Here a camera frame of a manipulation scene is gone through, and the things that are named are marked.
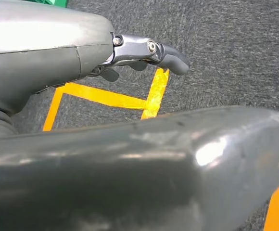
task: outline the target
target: glossy gray surface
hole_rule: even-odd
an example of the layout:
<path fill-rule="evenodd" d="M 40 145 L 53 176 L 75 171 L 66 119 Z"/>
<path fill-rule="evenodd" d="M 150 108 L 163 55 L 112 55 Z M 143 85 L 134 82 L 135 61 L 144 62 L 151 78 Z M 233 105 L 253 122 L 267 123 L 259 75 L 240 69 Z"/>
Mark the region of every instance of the glossy gray surface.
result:
<path fill-rule="evenodd" d="M 112 24 L 97 14 L 0 0 L 0 53 L 112 44 L 109 32 Z"/>
<path fill-rule="evenodd" d="M 271 110 L 0 138 L 0 230 L 230 231 L 278 185 Z"/>

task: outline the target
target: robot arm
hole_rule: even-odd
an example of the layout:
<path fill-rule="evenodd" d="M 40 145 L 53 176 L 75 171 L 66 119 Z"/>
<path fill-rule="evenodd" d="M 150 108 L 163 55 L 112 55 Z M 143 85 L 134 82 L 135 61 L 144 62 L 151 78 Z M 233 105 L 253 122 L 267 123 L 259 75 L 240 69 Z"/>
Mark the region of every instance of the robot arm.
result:
<path fill-rule="evenodd" d="M 0 111 L 11 116 L 32 94 L 86 76 L 113 81 L 118 76 L 114 65 L 143 70 L 150 63 L 178 75 L 188 69 L 176 49 L 114 32 L 100 15 L 0 0 Z"/>

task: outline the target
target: gray plastic housing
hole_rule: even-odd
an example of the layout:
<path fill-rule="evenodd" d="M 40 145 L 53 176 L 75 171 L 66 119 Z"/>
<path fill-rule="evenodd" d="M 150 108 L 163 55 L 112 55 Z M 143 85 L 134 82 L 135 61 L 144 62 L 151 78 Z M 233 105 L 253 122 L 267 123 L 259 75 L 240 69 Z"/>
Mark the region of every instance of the gray plastic housing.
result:
<path fill-rule="evenodd" d="M 102 16 L 0 0 L 0 111 L 13 115 L 32 94 L 85 77 L 112 53 Z"/>

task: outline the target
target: bolt head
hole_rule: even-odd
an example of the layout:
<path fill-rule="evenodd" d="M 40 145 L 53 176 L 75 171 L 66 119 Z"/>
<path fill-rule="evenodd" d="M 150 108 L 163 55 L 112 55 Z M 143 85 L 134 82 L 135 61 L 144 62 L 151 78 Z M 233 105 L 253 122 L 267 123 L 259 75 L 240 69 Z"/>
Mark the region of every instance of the bolt head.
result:
<path fill-rule="evenodd" d="M 157 46 L 155 45 L 154 41 L 149 41 L 148 47 L 149 47 L 149 52 L 151 53 L 154 53 L 157 49 Z"/>
<path fill-rule="evenodd" d="M 115 45 L 115 46 L 119 46 L 119 45 L 121 45 L 122 44 L 122 41 L 121 38 L 119 37 L 115 37 L 112 39 L 112 43 Z"/>

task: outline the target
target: gray carpet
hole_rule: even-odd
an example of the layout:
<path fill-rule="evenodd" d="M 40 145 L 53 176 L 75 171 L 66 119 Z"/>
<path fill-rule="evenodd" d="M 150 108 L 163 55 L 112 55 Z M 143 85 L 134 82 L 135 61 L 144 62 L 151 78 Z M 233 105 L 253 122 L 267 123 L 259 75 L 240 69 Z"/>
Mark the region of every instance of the gray carpet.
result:
<path fill-rule="evenodd" d="M 103 15 L 117 32 L 171 44 L 187 56 L 185 76 L 170 74 L 159 114 L 221 105 L 279 111 L 279 0 L 70 0 L 68 7 Z M 121 78 L 81 83 L 146 99 L 155 72 L 118 68 Z M 32 97 L 13 119 L 20 132 L 40 131 L 54 90 Z M 64 96 L 54 128 L 129 121 L 140 112 Z M 263 229 L 268 203 L 237 231 Z"/>

